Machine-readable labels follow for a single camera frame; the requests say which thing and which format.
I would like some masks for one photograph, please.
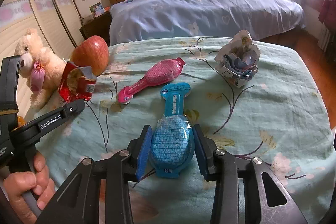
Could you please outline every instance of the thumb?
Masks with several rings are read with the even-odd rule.
[[[25,224],[35,223],[36,216],[29,209],[22,194],[36,186],[36,176],[32,172],[12,173],[3,182],[9,203]]]

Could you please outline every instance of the teddy bear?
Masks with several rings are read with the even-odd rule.
[[[15,55],[21,55],[19,74],[27,78],[31,89],[31,105],[42,108],[58,89],[66,62],[44,47],[36,29],[27,29],[16,45]]]

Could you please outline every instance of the fingernail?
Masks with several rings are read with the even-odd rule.
[[[25,182],[28,185],[35,185],[36,184],[36,177],[33,173],[25,174],[24,178],[25,178]]]
[[[41,210],[43,210],[44,207],[45,207],[45,203],[44,203],[43,201],[39,201],[39,202],[37,203],[37,206],[38,206]]]
[[[37,167],[38,172],[42,171],[42,162],[40,160],[37,162],[36,167]]]
[[[41,195],[42,194],[42,187],[40,185],[36,186],[34,189],[34,192],[36,195]]]

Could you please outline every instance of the pink maraca-shaped package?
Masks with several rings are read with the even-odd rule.
[[[127,104],[133,95],[148,86],[162,85],[178,77],[185,62],[181,58],[165,59],[151,67],[145,76],[132,86],[124,87],[117,95],[119,103]]]

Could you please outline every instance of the green floral tablecloth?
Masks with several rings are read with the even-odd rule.
[[[261,50],[259,71],[237,89],[213,69],[217,51],[229,41],[186,37],[110,47],[109,65],[84,111],[37,145],[56,185],[84,157],[108,158],[137,138],[145,124],[156,127],[164,112],[162,86],[146,88],[128,105],[118,104],[116,94],[160,60],[181,57],[186,66],[174,82],[187,82],[192,88],[184,102],[190,122],[199,123],[217,146],[230,153],[260,156],[272,165],[308,222],[317,223],[330,204],[336,153],[316,84],[295,51],[255,42]],[[58,103],[55,93],[36,116]],[[135,223],[209,223],[215,184],[203,180],[195,156],[179,179],[158,178],[151,169],[148,166],[148,176],[130,190]]]

